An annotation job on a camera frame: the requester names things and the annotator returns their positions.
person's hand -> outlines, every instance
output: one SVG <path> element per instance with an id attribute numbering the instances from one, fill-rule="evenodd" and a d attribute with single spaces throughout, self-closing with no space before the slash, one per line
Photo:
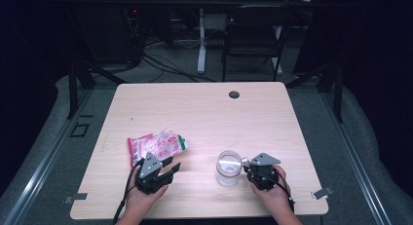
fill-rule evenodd
<path id="1" fill-rule="evenodd" d="M 152 205 L 155 204 L 168 190 L 168 185 L 161 187 L 155 194 L 145 194 L 140 192 L 135 186 L 136 168 L 131 177 L 129 188 L 131 189 L 127 195 L 126 209 L 124 215 L 116 224 L 133 224 L 136 225 L 149 212 Z"/>
<path id="2" fill-rule="evenodd" d="M 288 190 L 288 192 L 290 192 L 288 184 L 285 185 L 284 181 L 282 180 L 283 178 L 286 182 L 285 171 L 279 166 L 274 166 L 274 169 L 276 169 L 281 176 L 279 177 L 279 184 L 282 185 L 282 187 L 284 187 L 286 190 Z M 251 188 L 254 194 L 261 199 L 265 207 L 271 212 L 274 219 L 276 219 L 279 225 L 302 224 L 289 207 L 288 196 L 286 195 L 284 190 L 280 188 L 280 186 L 276 185 L 271 190 L 261 191 L 251 183 Z"/>

black curtain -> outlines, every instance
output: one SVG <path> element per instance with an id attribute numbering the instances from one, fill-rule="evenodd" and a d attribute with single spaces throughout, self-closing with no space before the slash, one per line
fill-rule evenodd
<path id="1" fill-rule="evenodd" d="M 75 58 L 92 54 L 65 10 L 42 0 L 0 0 L 0 26 L 3 194 L 49 117 L 56 81 Z"/>
<path id="2" fill-rule="evenodd" d="M 411 0 L 320 0 L 342 1 L 362 8 L 315 12 L 294 72 L 315 70 L 345 47 L 344 85 L 375 131 L 380 160 L 413 197 L 413 5 Z"/>

wrist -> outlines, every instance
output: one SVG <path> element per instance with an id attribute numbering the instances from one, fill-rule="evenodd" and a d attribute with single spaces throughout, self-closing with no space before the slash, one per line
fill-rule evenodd
<path id="1" fill-rule="evenodd" d="M 144 214 L 140 214 L 137 211 L 132 211 L 132 210 L 125 210 L 124 215 L 119 219 L 119 221 L 116 223 L 117 225 L 136 225 L 140 221 L 142 221 L 144 217 Z"/>

plastic bag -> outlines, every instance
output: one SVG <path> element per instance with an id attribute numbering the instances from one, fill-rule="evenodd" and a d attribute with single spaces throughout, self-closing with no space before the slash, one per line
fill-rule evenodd
<path id="1" fill-rule="evenodd" d="M 186 140 L 170 130 L 147 134 L 138 139 L 128 138 L 131 168 L 148 152 L 162 161 L 182 153 L 187 147 Z"/>

tabletop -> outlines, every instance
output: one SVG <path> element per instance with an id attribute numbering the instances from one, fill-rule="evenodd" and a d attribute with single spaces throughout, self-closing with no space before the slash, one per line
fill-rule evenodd
<path id="1" fill-rule="evenodd" d="M 71 217 L 113 218 L 131 169 L 127 139 L 165 129 L 188 148 L 174 157 L 171 166 L 181 163 L 180 170 L 146 218 L 269 216 L 244 172 L 234 186 L 217 182 L 225 150 L 281 160 L 296 214 L 327 213 L 326 199 L 312 197 L 321 186 L 284 84 L 164 83 L 118 87 L 78 191 L 87 198 L 74 202 Z"/>

